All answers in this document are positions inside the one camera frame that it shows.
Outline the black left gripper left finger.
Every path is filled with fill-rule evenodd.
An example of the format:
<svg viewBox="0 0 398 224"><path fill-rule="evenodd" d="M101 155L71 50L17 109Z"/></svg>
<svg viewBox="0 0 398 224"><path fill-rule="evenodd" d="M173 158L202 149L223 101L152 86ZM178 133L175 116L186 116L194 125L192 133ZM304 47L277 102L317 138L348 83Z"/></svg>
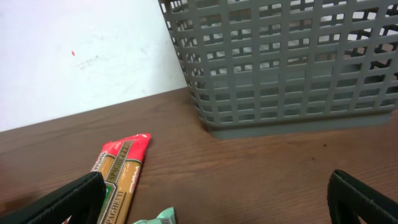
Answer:
<svg viewBox="0 0 398 224"><path fill-rule="evenodd" d="M106 196L100 172L90 172L1 217L2 224L96 224Z"/></svg>

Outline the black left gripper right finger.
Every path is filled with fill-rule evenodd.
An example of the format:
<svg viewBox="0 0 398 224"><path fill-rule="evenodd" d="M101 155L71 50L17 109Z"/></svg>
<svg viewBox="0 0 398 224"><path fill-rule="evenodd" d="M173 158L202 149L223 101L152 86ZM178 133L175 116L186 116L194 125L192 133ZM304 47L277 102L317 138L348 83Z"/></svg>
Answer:
<svg viewBox="0 0 398 224"><path fill-rule="evenodd" d="M332 172L327 202L332 224L397 224L397 202L343 170Z"/></svg>

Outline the red spaghetti packet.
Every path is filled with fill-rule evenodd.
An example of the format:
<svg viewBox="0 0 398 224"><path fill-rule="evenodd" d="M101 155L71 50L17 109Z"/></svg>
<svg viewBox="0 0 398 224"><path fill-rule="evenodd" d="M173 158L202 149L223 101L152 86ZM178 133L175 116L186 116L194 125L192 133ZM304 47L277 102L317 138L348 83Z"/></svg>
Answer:
<svg viewBox="0 0 398 224"><path fill-rule="evenodd" d="M151 135L144 133L103 145L91 169L100 172L106 184L106 196L98 223L126 221L150 139Z"/></svg>

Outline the mint green snack packet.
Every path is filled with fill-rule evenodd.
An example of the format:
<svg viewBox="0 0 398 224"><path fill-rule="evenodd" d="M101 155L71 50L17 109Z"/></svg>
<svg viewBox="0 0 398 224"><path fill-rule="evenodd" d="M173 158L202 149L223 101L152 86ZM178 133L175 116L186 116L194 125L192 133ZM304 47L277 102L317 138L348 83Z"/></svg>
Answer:
<svg viewBox="0 0 398 224"><path fill-rule="evenodd" d="M169 207L158 214L158 216L151 220L138 220L134 224L177 224L175 210Z"/></svg>

